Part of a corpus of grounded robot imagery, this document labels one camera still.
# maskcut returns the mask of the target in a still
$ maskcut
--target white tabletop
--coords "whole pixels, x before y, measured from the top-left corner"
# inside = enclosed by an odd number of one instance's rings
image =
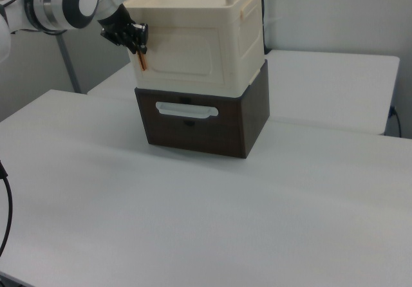
[[[273,50],[267,56],[270,118],[293,124],[383,134],[399,58]],[[136,100],[128,64],[89,95]]]
[[[0,123],[0,272],[38,287],[410,286],[412,141],[267,122],[246,160],[147,144],[134,102]],[[0,234],[5,225],[0,190]]]

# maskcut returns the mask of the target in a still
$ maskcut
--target wooden drawer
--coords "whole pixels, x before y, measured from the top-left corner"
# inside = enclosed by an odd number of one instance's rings
[[[135,93],[147,141],[155,145],[246,158],[269,117],[266,61],[239,98],[138,88]],[[178,115],[162,114],[167,110],[156,103],[171,106],[170,113]],[[198,118],[189,112],[192,106],[217,109],[217,115]]]

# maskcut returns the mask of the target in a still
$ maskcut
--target cream plastic box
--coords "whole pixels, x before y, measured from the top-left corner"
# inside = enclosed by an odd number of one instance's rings
[[[129,53],[140,89],[240,97],[265,58],[261,0],[127,0],[149,25],[143,71]]]

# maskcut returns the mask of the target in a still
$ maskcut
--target drawer handle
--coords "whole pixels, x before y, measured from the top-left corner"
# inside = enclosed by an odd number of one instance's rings
[[[172,102],[157,102],[156,108],[162,115],[184,116],[185,118],[208,118],[219,114],[215,107],[174,104]]]

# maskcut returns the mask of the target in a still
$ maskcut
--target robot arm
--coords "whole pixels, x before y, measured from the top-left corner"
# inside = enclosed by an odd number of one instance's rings
[[[123,6],[125,0],[3,0],[0,1],[0,62],[10,52],[10,33],[18,30],[58,35],[84,28],[93,18],[101,35],[132,53],[146,52],[148,26],[135,24]]]

